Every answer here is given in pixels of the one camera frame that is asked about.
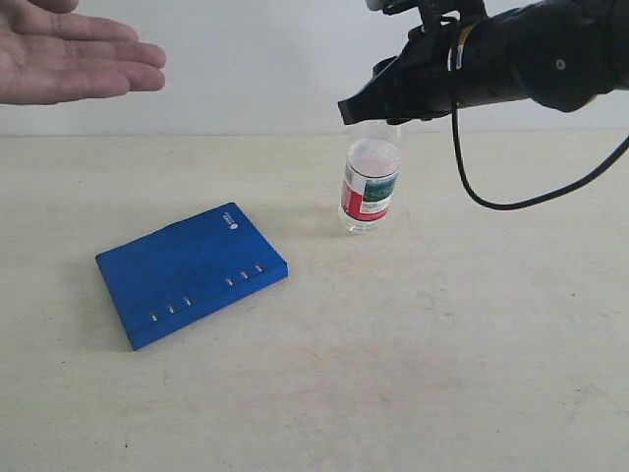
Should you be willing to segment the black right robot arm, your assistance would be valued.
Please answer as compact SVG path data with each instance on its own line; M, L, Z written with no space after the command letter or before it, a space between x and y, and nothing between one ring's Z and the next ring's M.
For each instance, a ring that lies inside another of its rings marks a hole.
M344 124L430 121L456 108L530 99L564 113L628 88L625 1L538 1L491 16L482 1L371 1L418 11L402 51L338 103Z

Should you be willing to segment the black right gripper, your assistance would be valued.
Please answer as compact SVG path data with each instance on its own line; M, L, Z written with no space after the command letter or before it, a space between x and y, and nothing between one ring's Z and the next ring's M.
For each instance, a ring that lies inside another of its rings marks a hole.
M453 14L411 29L401 52L373 66L371 82L337 102L342 123L385 120L401 126L450 114L452 46L460 32Z

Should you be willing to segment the person's open hand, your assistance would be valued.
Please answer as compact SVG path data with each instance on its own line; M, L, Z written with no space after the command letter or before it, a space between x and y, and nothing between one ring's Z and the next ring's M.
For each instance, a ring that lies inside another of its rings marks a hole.
M166 54L77 1L1 3L1 103L56 105L162 90Z

